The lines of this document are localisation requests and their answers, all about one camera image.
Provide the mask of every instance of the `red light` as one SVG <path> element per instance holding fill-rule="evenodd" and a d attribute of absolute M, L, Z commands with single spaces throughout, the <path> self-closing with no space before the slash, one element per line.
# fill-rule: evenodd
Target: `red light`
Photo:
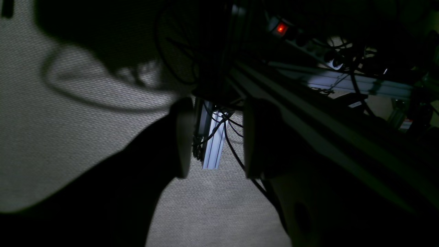
<path fill-rule="evenodd" d="M 284 23 L 279 23 L 279 25 L 277 25 L 277 32 L 280 34 L 285 34 L 285 32 L 287 31 L 288 26 L 285 25 Z"/>

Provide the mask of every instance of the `gray carpet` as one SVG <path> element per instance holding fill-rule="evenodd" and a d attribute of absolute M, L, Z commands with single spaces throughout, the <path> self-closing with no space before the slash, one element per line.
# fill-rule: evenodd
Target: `gray carpet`
<path fill-rule="evenodd" d="M 89 50 L 44 35 L 32 4 L 16 1 L 14 17 L 0 19 L 1 212 L 56 192 L 123 148 L 192 89 L 155 60 L 140 66 L 146 89 L 133 85 L 127 69 L 109 73 Z M 190 64 L 171 47 L 165 50 L 189 80 Z M 241 138 L 229 133 L 242 157 Z M 163 192 L 147 246 L 291 245 L 276 211 L 245 179 L 227 145 L 218 170 L 201 167 L 193 159 L 188 178 Z"/>

